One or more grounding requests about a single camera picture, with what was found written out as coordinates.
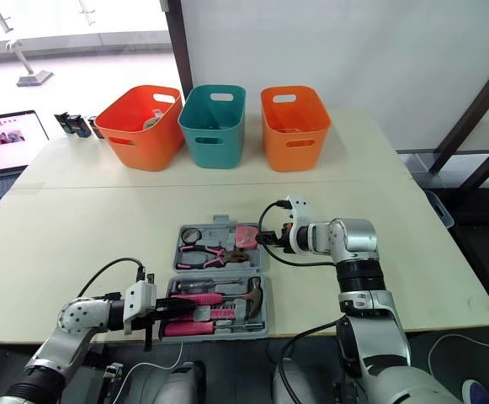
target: basket handle hole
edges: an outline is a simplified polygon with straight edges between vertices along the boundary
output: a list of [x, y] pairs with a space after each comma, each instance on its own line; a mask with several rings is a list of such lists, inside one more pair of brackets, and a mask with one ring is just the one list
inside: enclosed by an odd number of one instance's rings
[[155, 101], [158, 101], [159, 103], [169, 103], [169, 104], [175, 103], [175, 97], [173, 95], [153, 94], [152, 97], [154, 98]]
[[195, 141], [201, 145], [221, 145], [223, 143], [219, 137], [196, 137]]
[[299, 141], [288, 141], [285, 143], [287, 147], [307, 147], [307, 146], [313, 146], [315, 144], [315, 141], [313, 139], [302, 139]]
[[233, 94], [229, 93], [212, 93], [210, 99], [213, 101], [232, 101], [234, 97]]
[[296, 101], [296, 94], [280, 94], [274, 95], [272, 100], [275, 103], [294, 103]]
[[130, 139], [120, 139], [119, 137], [110, 137], [109, 141], [116, 143], [118, 145], [125, 145], [125, 146], [135, 146], [136, 143], [134, 141], [131, 141]]

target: battery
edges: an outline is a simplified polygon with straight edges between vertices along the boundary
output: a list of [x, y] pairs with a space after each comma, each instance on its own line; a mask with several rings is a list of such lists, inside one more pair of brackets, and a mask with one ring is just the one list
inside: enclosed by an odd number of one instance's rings
[[69, 135], [74, 133], [74, 130], [72, 130], [72, 128], [68, 125], [67, 120], [68, 120], [69, 115], [67, 112], [65, 112], [64, 114], [60, 114], [60, 115], [54, 114], [53, 116], [56, 117], [57, 122], [59, 122], [59, 125], [65, 131], [65, 133], [67, 133]]
[[89, 124], [91, 125], [91, 129], [93, 129], [93, 132], [96, 135], [96, 137], [98, 137], [99, 139], [103, 139], [104, 135], [102, 135], [102, 132], [100, 132], [100, 129], [94, 124], [95, 119], [96, 119], [96, 116], [91, 116], [88, 119]]
[[81, 115], [70, 115], [66, 122], [79, 137], [89, 137], [91, 135], [89, 125], [87, 125]]

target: laptop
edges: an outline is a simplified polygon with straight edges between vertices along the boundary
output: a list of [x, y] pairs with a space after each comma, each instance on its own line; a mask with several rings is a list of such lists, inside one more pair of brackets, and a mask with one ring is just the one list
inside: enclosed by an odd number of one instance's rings
[[0, 115], [0, 199], [47, 141], [33, 110]]

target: orange basket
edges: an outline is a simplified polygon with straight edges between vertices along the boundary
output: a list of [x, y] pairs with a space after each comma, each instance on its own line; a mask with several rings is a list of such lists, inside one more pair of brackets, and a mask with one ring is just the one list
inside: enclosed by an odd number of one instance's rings
[[261, 92], [263, 144], [275, 171], [315, 167], [332, 122], [313, 88], [271, 87]]
[[[183, 108], [175, 88], [139, 86], [112, 103], [95, 120], [117, 157], [128, 167], [163, 170], [184, 142], [178, 125]], [[143, 124], [159, 110], [163, 116], [154, 126]]]

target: teal basket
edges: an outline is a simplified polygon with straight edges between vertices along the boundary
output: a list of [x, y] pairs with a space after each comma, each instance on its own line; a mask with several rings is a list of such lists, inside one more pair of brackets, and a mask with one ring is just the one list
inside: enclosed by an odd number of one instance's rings
[[209, 84], [194, 88], [178, 117], [194, 162], [233, 168], [241, 161], [246, 90]]

